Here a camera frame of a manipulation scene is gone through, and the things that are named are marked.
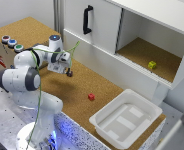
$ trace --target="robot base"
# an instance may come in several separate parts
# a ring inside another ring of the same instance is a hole
[[[34,127],[34,122],[27,124],[26,126],[24,126],[19,132],[18,135],[16,137],[16,150],[54,150],[49,148],[49,146],[47,146],[47,144],[45,142],[41,142],[40,145],[41,146],[33,146],[33,144],[30,142],[28,148],[27,148],[27,140],[26,138],[29,136],[29,133],[32,131]],[[62,138],[60,136],[59,133],[55,133],[55,141],[56,141],[56,149],[55,150],[59,150],[59,147],[61,145],[62,142]]]

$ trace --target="black handle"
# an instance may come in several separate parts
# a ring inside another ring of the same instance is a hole
[[[84,24],[83,24],[83,31],[84,34],[90,33],[92,30],[88,28],[88,12],[93,10],[93,7],[88,5],[88,8],[84,10]]]

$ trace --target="white plastic bin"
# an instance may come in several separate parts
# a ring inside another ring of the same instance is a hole
[[[118,149],[129,148],[157,119],[162,109],[127,89],[89,121],[97,133]]]

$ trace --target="red block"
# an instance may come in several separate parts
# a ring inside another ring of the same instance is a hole
[[[90,93],[88,95],[88,99],[91,100],[91,101],[94,100],[95,99],[95,95],[93,93]]]

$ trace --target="green cable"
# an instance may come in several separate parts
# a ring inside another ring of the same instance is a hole
[[[77,46],[79,45],[79,43],[80,43],[80,41],[78,41],[78,42],[76,43],[76,45],[75,45],[73,48],[71,48],[71,49],[65,51],[65,52],[70,52],[70,51],[73,50],[72,57],[71,57],[71,61],[70,61],[70,68],[71,68],[71,66],[72,66],[72,58],[73,58],[74,51],[75,51],[75,49],[77,48]],[[38,73],[39,73],[39,66],[37,65],[37,61],[36,61],[36,58],[34,57],[34,53],[33,53],[32,51],[30,51],[30,52],[31,52],[31,54],[32,54],[32,57],[34,58],[34,62],[35,62],[35,64],[36,64],[37,71],[38,71]],[[45,51],[45,52],[48,52],[48,53],[65,53],[65,52],[49,52],[49,51]],[[38,102],[37,117],[36,117],[36,120],[35,120],[35,123],[34,123],[34,127],[33,127],[33,129],[32,129],[32,132],[31,132],[31,135],[30,135],[30,138],[29,138],[29,141],[28,141],[26,150],[28,149],[28,146],[29,146],[30,141],[31,141],[31,139],[32,139],[32,134],[33,134],[33,132],[34,132],[34,129],[35,129],[35,126],[36,126],[38,117],[39,117],[39,109],[40,109],[40,105],[41,105],[41,82],[40,82],[39,87],[40,87],[40,94],[39,94],[39,102]]]

